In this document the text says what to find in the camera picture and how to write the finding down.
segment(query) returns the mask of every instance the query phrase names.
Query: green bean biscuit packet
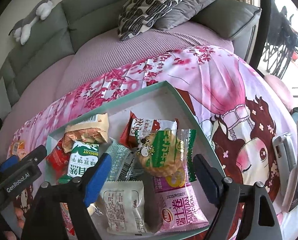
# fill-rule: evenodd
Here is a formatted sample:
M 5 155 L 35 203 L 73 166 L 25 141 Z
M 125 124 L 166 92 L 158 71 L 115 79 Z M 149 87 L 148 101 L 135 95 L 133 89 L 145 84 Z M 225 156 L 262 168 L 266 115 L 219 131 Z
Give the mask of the green bean biscuit packet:
M 99 145 L 93 143 L 85 143 L 76 141 L 73 144 L 69 167 L 68 176 L 82 177 L 85 171 L 93 167 L 99 157 Z

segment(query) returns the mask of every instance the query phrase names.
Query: red snack wrapper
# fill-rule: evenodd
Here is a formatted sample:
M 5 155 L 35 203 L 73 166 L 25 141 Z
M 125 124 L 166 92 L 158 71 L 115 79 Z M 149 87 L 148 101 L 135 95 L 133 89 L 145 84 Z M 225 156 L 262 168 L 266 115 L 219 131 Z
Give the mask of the red snack wrapper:
M 137 118 L 134 113 L 130 111 L 129 122 L 124 129 L 119 143 L 128 147 L 137 147 L 140 143 L 140 137 L 143 131 L 159 131 L 159 130 L 177 130 L 178 120 L 158 120 Z
M 135 118 L 137 118 L 135 116 L 135 114 L 130 111 L 130 118 L 129 118 L 128 124 L 125 127 L 125 129 L 123 130 L 123 133 L 119 139 L 119 143 L 125 147 L 128 147 L 128 148 L 135 147 L 132 145 L 132 143 L 129 142 L 129 133 L 130 133 L 130 129 L 131 129 L 131 124 L 132 124 L 132 120 Z
M 46 157 L 47 162 L 56 171 L 57 177 L 61 177 L 64 171 L 66 173 L 66 168 L 69 163 L 70 154 L 64 153 L 62 148 L 63 139 L 61 139 L 52 152 Z

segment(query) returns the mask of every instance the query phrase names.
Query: round cookie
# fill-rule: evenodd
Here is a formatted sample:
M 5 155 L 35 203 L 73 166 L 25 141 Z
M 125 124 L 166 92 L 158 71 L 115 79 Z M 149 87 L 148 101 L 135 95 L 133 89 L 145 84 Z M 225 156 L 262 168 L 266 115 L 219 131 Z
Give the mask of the round cookie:
M 151 132 L 140 140 L 137 155 L 148 173 L 156 177 L 167 177 L 182 165 L 184 143 L 171 130 Z

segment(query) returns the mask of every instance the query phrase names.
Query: plush toy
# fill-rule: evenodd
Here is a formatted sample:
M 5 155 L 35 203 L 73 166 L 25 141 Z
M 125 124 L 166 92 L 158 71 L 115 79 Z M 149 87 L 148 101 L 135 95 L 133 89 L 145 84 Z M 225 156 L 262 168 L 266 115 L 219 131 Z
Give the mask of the plush toy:
M 33 10 L 24 19 L 19 20 L 9 32 L 9 35 L 15 38 L 16 42 L 23 45 L 30 37 L 31 27 L 38 22 L 38 20 L 45 20 L 51 13 L 53 4 L 50 0 L 40 1 Z

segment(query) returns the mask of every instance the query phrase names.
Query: green snack wrapper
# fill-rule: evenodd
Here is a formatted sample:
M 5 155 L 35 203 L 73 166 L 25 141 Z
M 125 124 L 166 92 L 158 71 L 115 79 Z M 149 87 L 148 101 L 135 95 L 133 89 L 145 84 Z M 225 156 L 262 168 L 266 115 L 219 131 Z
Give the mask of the green snack wrapper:
M 72 180 L 72 177 L 68 175 L 63 175 L 58 179 L 59 184 L 67 184 L 70 180 Z

